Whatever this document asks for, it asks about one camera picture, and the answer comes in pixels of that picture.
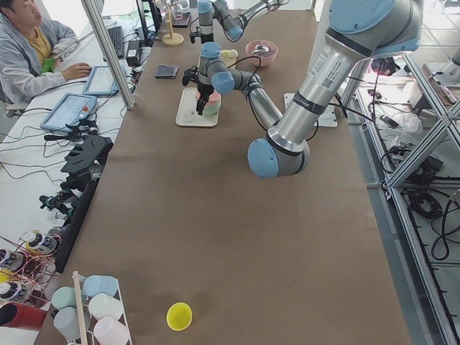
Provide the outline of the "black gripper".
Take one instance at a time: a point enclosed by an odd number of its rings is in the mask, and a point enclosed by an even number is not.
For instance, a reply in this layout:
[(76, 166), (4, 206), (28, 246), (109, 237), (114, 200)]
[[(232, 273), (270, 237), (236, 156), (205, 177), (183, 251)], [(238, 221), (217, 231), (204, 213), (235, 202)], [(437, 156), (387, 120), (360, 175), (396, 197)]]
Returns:
[(199, 97), (197, 100), (196, 109), (198, 115), (202, 116), (204, 107), (208, 103), (209, 97), (212, 94), (212, 85), (198, 84), (197, 91), (199, 93)]

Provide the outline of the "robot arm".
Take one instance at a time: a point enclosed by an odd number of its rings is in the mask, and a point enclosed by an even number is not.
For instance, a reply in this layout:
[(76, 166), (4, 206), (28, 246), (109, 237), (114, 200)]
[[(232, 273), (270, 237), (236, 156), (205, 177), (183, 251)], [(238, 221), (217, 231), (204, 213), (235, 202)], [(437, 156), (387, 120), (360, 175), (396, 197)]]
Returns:
[(278, 10), (281, 1), (260, 1), (233, 16), (225, 1), (198, 3), (201, 56), (198, 66), (189, 68), (184, 83), (198, 87), (196, 111), (202, 113), (212, 93), (238, 90), (252, 107), (265, 129), (254, 140), (247, 158), (251, 171), (261, 178), (295, 175), (310, 159), (307, 136), (327, 109), (352, 68), (361, 60), (381, 58), (418, 49), (423, 23), (422, 1), (332, 1), (325, 45), (294, 94), (285, 111), (280, 111), (263, 89), (259, 76), (228, 68), (221, 59), (221, 47), (213, 41), (213, 23), (218, 22), (231, 41), (238, 40), (248, 23)]
[(246, 28), (253, 19), (277, 11), (280, 7), (288, 3), (289, 1), (258, 1), (247, 10), (233, 16), (226, 1), (198, 1), (198, 26), (195, 31), (189, 28), (190, 42), (194, 44), (197, 38), (200, 39), (202, 44), (213, 42), (213, 23), (215, 21), (221, 25), (224, 36), (228, 41), (237, 42), (242, 38)]

